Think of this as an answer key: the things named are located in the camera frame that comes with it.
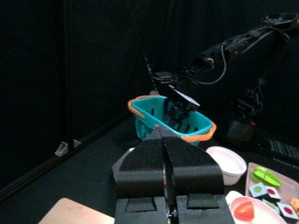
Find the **black backdrop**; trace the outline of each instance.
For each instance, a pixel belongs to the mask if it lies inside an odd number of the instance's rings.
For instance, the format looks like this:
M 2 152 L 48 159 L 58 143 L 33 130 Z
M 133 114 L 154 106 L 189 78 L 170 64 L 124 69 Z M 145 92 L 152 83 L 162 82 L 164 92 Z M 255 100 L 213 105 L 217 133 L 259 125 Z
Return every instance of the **black backdrop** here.
M 295 0 L 64 2 L 0 3 L 0 186 L 42 163 L 61 141 L 81 141 L 109 125 L 126 113 L 126 101 L 148 94 L 144 53 L 154 71 L 178 73 L 200 51 L 247 32 L 264 15 L 299 9 Z M 261 129 L 295 141 L 297 41 L 265 86 L 257 117 Z M 216 85 L 190 87 L 208 114 L 223 116 L 264 72 L 265 46 L 228 66 Z

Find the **white bowl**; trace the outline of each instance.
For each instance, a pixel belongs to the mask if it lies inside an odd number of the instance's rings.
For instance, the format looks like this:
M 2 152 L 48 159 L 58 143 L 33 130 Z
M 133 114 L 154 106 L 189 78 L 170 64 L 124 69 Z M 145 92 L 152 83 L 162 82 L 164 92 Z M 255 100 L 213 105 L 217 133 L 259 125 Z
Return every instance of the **white bowl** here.
M 240 176 L 247 171 L 247 163 L 236 152 L 227 148 L 212 146 L 206 149 L 219 168 L 221 169 L 224 186 L 232 186 L 239 182 Z

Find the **teal basket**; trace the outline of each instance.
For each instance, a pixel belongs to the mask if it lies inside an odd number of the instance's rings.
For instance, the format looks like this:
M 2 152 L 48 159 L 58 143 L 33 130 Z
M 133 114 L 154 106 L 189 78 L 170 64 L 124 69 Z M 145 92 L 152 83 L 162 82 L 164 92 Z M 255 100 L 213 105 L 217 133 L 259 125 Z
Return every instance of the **teal basket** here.
M 138 96 L 126 106 L 134 115 L 134 130 L 141 140 L 156 126 L 164 126 L 190 144 L 209 140 L 213 135 L 215 123 L 197 111 L 189 110 L 186 115 L 164 96 Z

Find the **basket handle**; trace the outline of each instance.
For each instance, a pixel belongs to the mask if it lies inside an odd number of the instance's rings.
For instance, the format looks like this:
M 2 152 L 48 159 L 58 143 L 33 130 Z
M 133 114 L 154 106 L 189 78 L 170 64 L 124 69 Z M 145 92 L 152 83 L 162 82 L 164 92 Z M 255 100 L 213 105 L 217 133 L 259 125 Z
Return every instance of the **basket handle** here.
M 132 103 L 133 101 L 138 100 L 138 99 L 142 99 L 142 98 L 149 98 L 149 97 L 156 97 L 156 95 L 140 95 L 137 96 L 133 100 L 128 101 L 126 103 L 126 107 L 128 107 L 128 110 L 134 114 L 137 115 L 138 117 L 141 118 L 145 118 L 145 115 L 142 115 L 132 106 Z
M 209 128 L 209 132 L 206 134 L 194 135 L 194 136 L 181 136 L 181 139 L 184 141 L 186 141 L 188 143 L 208 141 L 212 138 L 212 135 L 216 131 L 216 128 L 217 128 L 216 124 L 212 123 L 210 128 Z

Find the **dark floor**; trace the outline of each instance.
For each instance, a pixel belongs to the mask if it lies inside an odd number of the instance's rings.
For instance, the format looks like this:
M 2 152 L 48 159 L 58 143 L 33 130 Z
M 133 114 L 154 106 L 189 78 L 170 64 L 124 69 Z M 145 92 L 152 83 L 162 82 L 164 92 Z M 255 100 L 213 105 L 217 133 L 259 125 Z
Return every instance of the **dark floor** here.
M 0 224 L 37 223 L 60 198 L 69 198 L 104 214 L 114 216 L 116 184 L 110 166 L 124 152 L 137 146 L 133 119 L 120 123 L 89 146 L 60 163 L 0 205 Z M 220 145 L 213 139 L 201 142 L 205 149 Z M 255 162 L 299 181 L 297 171 L 252 150 L 235 150 L 247 162 Z M 229 190 L 245 191 L 245 175 Z

